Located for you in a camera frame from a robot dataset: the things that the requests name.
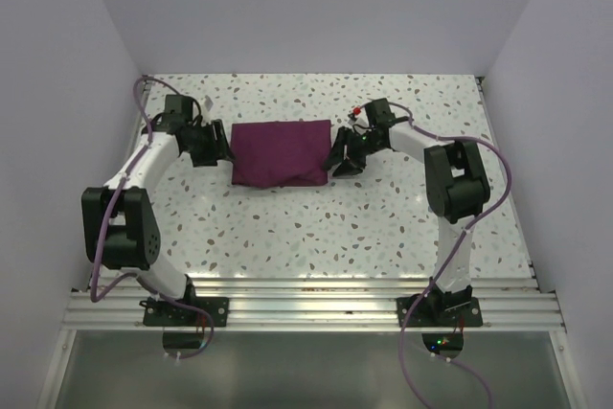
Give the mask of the purple cloth mat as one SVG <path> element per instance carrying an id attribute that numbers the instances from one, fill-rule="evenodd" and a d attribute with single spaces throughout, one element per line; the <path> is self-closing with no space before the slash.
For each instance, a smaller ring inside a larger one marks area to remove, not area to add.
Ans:
<path id="1" fill-rule="evenodd" d="M 285 121 L 234 124 L 232 183 L 257 189 L 321 187 L 331 149 L 331 122 Z"/>

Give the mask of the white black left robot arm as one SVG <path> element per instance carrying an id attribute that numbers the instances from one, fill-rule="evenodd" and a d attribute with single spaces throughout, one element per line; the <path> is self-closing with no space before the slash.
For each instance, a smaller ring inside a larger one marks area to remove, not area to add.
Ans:
<path id="1" fill-rule="evenodd" d="M 190 278 L 161 255 L 161 232 L 151 195 L 181 154 L 195 168 L 232 162 L 222 121 L 211 120 L 192 97 L 169 94 L 164 110 L 145 118 L 136 150 L 103 186 L 81 196 L 85 248 L 93 263 L 90 299 L 97 303 L 118 283 L 134 278 L 168 298 L 165 312 L 177 325 L 192 323 L 199 302 L 187 294 Z"/>

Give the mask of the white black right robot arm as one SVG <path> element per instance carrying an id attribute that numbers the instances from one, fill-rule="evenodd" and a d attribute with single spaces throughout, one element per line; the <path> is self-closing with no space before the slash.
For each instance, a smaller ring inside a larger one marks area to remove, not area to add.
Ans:
<path id="1" fill-rule="evenodd" d="M 356 107 L 350 125 L 338 129 L 323 169 L 334 177 L 355 176 L 367 157 L 389 149 L 421 162 L 425 195 L 438 219 L 435 271 L 423 294 L 398 298 L 398 320 L 408 327 L 445 327 L 464 318 L 481 326 L 469 270 L 472 220 L 490 200 L 490 186 L 478 143 L 438 138 L 414 126 L 410 111 L 399 117 L 393 102 L 378 99 Z"/>

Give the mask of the aluminium frame rail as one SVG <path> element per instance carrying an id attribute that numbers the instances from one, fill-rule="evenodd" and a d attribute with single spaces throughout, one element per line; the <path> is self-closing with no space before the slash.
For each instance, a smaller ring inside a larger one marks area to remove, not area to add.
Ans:
<path id="1" fill-rule="evenodd" d="M 203 297 L 226 297 L 226 331 L 394 332 L 396 299 L 419 294 L 425 279 L 249 279 L 197 278 Z M 536 280 L 477 279 L 473 293 L 484 320 L 482 332 L 563 331 L 556 295 L 539 290 Z M 139 303 L 146 292 L 134 282 L 115 288 L 93 304 L 72 294 L 61 325 L 71 330 L 143 328 Z"/>

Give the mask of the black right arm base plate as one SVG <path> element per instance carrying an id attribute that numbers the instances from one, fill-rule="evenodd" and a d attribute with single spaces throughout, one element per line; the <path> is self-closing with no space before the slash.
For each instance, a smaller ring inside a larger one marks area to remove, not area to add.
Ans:
<path id="1" fill-rule="evenodd" d="M 484 325 L 479 300 L 475 297 L 458 307 L 434 307 L 422 300 L 413 310 L 407 322 L 408 328 L 480 328 Z"/>

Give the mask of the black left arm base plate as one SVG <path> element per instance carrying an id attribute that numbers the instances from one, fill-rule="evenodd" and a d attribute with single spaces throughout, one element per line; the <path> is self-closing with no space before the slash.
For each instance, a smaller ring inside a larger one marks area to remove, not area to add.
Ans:
<path id="1" fill-rule="evenodd" d="M 147 298 L 139 302 L 145 310 L 143 325 L 146 327 L 194 327 L 202 325 L 224 328 L 230 312 L 227 297 L 196 297 L 187 307 L 180 307 L 162 300 Z"/>

